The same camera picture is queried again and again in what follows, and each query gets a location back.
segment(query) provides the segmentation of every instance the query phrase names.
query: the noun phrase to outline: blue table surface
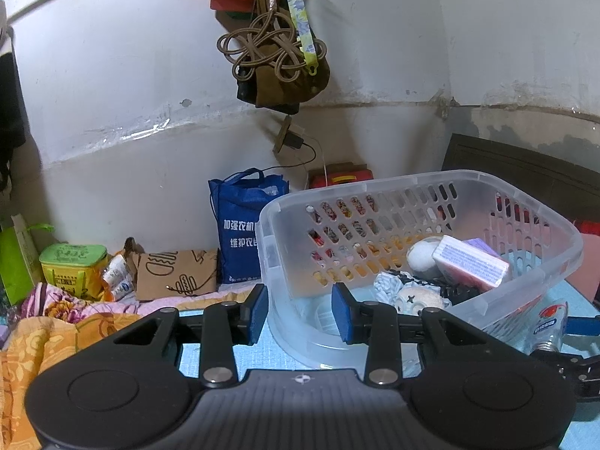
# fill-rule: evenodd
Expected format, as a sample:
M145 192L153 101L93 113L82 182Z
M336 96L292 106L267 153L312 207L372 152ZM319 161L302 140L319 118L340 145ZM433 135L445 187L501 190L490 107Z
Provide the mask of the blue table surface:
M562 281L548 291L541 303L550 305L553 301L566 299L569 303L570 316L594 317L598 310L590 304L568 282ZM182 316L198 314L202 311L182 312ZM527 330L517 336L511 345L522 348ZM590 357L600 354L600 337L565 335L562 351ZM287 369L307 370L304 364L285 353L275 342L267 323L260 334L260 339L253 347L237 345L233 347L239 377L244 377L247 369ZM185 375L197 377L199 371L200 345L186 345L181 357L179 370ZM587 450L600 448L600 403L579 404L575 416L560 450Z

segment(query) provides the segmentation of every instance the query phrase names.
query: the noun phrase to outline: white ball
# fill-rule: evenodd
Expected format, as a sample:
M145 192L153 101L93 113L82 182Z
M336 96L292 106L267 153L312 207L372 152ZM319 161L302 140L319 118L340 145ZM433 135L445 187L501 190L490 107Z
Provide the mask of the white ball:
M430 237L418 241L409 249L406 261L415 276L424 281L431 281L442 275L432 257L439 244L440 240L437 237Z

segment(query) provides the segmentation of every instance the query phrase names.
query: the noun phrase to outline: hanging bag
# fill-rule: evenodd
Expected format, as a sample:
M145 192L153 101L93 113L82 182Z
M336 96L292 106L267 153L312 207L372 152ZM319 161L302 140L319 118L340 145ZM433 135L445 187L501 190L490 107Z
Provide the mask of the hanging bag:
M258 179L247 176L258 174ZM211 206L218 225L221 246L221 282L250 281L260 278L255 228L260 211L267 203L287 194L290 184L282 175L246 169L226 180L212 179Z

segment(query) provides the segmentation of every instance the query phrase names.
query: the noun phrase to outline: black cable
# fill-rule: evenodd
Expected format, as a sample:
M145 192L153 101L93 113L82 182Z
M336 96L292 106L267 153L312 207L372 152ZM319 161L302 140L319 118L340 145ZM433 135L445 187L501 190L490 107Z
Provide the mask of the black cable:
M266 169L261 169L261 170L262 170L263 172L265 172L265 171L269 171L269 170L271 170L271 169L279 169L279 168L281 168L281 169L286 169L286 168L289 168L289 167L299 167L299 166L301 166L301 165L307 165L307 164L310 164L311 162L313 162L313 161L314 161L314 160L317 158L317 151L316 151L316 150L314 150L314 147L313 147L312 145L310 145L310 144L307 144L306 142L305 142L305 143L303 143L302 145L305 145L305 146L307 146L307 147L308 147L310 150L312 150L312 151L313 151L313 158L312 158L312 159L310 159L310 160L307 160L306 162L300 162L300 163L298 163L298 164L292 164L292 165L274 165L274 166L272 166L272 167L268 167L268 168L266 168Z

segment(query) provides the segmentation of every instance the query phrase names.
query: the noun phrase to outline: pink fabric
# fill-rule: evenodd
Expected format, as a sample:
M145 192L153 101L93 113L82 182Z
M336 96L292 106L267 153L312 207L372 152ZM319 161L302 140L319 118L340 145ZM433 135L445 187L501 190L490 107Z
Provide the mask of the pink fabric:
M84 301L62 289L40 282L23 301L21 317L49 316L67 323L77 323L96 313L135 313L139 303L92 303Z
M600 285L600 237L583 233L583 264L566 278L588 301L593 301Z
M204 294L203 296L191 297L162 297L148 303L140 303L135 297L127 296L118 302L98 302L84 301L62 289L40 282L31 294L23 301L21 306L21 317L31 318L34 316L49 316L66 321L67 323L77 323L92 314L96 313L128 313L146 316L157 309L173 307L176 308L181 303L190 303L200 299L219 298L224 293L241 293L254 287L254 284L260 281L238 282L237 284L228 284L227 288L216 293Z

